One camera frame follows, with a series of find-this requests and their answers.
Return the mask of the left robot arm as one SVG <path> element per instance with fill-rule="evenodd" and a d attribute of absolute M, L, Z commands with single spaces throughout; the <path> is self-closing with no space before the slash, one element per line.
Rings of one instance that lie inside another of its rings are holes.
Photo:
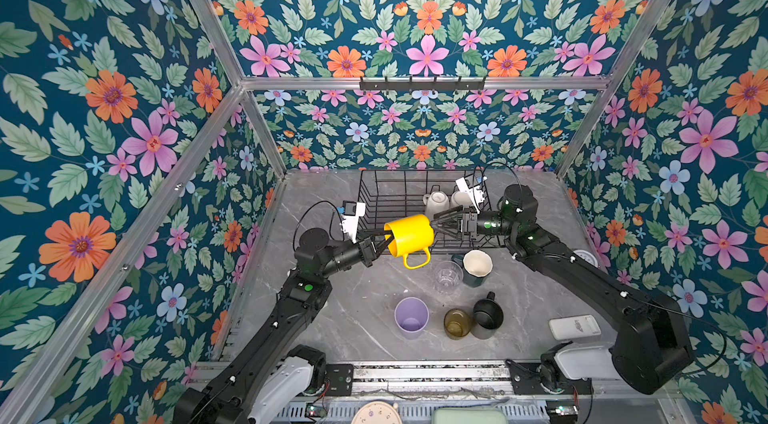
<path fill-rule="evenodd" d="M 325 306 L 330 276 L 357 264 L 369 267 L 394 240 L 386 230 L 356 242 L 333 240 L 321 228 L 305 231 L 296 266 L 254 337 L 203 390 L 190 388 L 176 403 L 174 423 L 269 423 L 296 396 L 324 386 L 325 355 L 294 344 Z"/>

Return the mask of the white box right side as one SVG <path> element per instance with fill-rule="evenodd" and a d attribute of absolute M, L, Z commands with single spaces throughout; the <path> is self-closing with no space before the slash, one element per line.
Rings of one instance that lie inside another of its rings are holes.
<path fill-rule="evenodd" d="M 548 322 L 552 336 L 559 341 L 570 341 L 600 336 L 601 328 L 591 314 L 560 317 Z"/>

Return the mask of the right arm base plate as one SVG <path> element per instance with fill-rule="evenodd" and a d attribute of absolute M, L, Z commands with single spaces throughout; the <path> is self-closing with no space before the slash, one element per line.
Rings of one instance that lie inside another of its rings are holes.
<path fill-rule="evenodd" d="M 592 395 L 590 379 L 571 380 L 553 362 L 504 361 L 510 374 L 513 391 L 517 395 Z"/>

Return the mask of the white mug red interior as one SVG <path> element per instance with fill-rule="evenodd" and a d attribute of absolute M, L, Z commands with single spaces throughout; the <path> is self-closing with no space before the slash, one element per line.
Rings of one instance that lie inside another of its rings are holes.
<path fill-rule="evenodd" d="M 450 198 L 452 207 L 468 208 L 474 206 L 472 195 L 468 191 L 456 191 Z"/>

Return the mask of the yellow plastic mug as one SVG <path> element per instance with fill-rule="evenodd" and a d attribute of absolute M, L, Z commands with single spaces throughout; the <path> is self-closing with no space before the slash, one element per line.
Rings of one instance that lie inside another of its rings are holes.
<path fill-rule="evenodd" d="M 392 237 L 387 250 L 393 257 L 401 258 L 407 270 L 416 270 L 430 263 L 430 248 L 434 243 L 435 233 L 430 220 L 425 215 L 417 214 L 388 222 L 384 225 L 384 230 Z M 410 265 L 408 257 L 418 252 L 424 253 L 425 261 Z"/>

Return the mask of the clear glass cup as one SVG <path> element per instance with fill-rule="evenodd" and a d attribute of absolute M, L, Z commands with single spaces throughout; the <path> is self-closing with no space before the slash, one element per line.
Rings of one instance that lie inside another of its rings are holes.
<path fill-rule="evenodd" d="M 443 261 L 434 269 L 434 288 L 440 294 L 451 294 L 462 283 L 462 270 L 453 261 Z"/>

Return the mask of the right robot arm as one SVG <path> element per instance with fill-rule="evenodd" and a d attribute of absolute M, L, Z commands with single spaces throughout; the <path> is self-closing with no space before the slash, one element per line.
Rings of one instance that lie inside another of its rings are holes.
<path fill-rule="evenodd" d="M 651 395 L 694 362 L 689 325 L 675 300 L 610 278 L 538 224 L 537 212 L 532 190 L 511 184 L 496 210 L 457 206 L 437 213 L 432 226 L 457 239 L 498 237 L 514 260 L 586 302 L 616 331 L 608 348 L 610 368 L 634 390 Z"/>

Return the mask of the round beige plate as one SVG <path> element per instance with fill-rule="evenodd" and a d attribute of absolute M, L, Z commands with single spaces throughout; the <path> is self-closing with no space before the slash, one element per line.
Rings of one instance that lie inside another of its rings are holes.
<path fill-rule="evenodd" d="M 403 420 L 395 405 L 373 401 L 363 405 L 353 416 L 352 424 L 402 424 Z"/>

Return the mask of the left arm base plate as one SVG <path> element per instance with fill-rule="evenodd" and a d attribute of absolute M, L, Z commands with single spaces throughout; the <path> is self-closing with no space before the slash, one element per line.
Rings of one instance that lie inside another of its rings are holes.
<path fill-rule="evenodd" d="M 353 364 L 324 364 L 313 369 L 309 386 L 302 396 L 346 397 L 352 395 L 355 366 Z"/>

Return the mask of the small white alarm clock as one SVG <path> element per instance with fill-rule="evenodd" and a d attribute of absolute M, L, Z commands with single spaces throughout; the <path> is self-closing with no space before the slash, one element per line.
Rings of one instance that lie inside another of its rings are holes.
<path fill-rule="evenodd" d="M 591 264 L 592 266 L 594 267 L 599 266 L 599 261 L 597 257 L 591 252 L 583 249 L 577 249 L 574 251 L 574 253 L 578 255 L 580 258 L 582 258 L 583 260 L 585 260 L 586 262 L 588 262 L 589 264 Z"/>

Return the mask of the green sponge block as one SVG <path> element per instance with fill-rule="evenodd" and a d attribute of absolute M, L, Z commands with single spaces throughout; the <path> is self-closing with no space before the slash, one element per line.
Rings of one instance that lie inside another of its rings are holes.
<path fill-rule="evenodd" d="M 496 408 L 452 407 L 436 409 L 432 424 L 507 424 L 504 413 Z"/>

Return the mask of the black mug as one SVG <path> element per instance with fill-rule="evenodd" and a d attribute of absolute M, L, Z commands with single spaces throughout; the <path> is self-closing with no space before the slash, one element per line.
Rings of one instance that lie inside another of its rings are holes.
<path fill-rule="evenodd" d="M 496 294 L 493 291 L 475 302 L 472 319 L 471 333 L 482 340 L 491 338 L 503 325 L 504 311 L 496 301 Z"/>

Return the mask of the green mug white interior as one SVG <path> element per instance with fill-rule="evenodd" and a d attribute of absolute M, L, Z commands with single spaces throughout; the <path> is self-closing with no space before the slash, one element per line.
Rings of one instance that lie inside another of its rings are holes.
<path fill-rule="evenodd" d="M 451 261 L 460 266 L 462 282 L 469 287 L 479 287 L 493 270 L 493 261 L 489 254 L 481 250 L 470 250 L 464 254 L 454 254 Z"/>

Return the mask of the aluminium front rail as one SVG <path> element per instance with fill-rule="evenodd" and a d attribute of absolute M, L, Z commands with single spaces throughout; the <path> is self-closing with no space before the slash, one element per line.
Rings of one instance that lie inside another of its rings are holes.
<path fill-rule="evenodd" d="M 508 365 L 503 360 L 480 361 L 356 361 L 330 364 L 332 396 L 387 394 L 405 397 L 472 394 L 482 397 L 534 396 L 561 398 L 592 390 L 607 399 L 645 399 L 622 380 L 568 381 L 560 393 L 543 386 L 533 361 Z"/>

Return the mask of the olive tinted glass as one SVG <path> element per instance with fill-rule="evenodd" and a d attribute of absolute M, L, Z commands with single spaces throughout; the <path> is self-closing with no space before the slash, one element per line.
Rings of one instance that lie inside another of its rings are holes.
<path fill-rule="evenodd" d="M 443 318 L 443 328 L 449 339 L 460 340 L 468 336 L 473 326 L 473 319 L 466 311 L 453 308 Z"/>

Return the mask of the black hook rail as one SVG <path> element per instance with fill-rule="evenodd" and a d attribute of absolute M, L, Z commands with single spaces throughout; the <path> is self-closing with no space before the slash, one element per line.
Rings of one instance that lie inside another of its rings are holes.
<path fill-rule="evenodd" d="M 361 91 L 475 91 L 483 90 L 485 85 L 485 78 L 464 77 L 381 77 L 361 78 L 358 81 L 358 88 Z"/>

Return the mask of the cream white octagonal mug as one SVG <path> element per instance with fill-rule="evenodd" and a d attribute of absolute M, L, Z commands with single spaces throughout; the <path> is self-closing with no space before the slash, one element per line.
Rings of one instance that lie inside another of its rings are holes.
<path fill-rule="evenodd" d="M 424 214 L 429 220 L 432 220 L 438 213 L 448 210 L 451 205 L 450 196 L 438 187 L 433 187 L 424 194 L 422 200 L 425 206 Z"/>

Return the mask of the lilac plastic cup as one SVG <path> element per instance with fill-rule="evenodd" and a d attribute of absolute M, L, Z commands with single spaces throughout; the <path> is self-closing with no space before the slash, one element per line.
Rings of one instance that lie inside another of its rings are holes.
<path fill-rule="evenodd" d="M 428 326 L 430 311 L 423 300 L 405 297 L 395 307 L 394 319 L 405 338 L 416 339 Z"/>

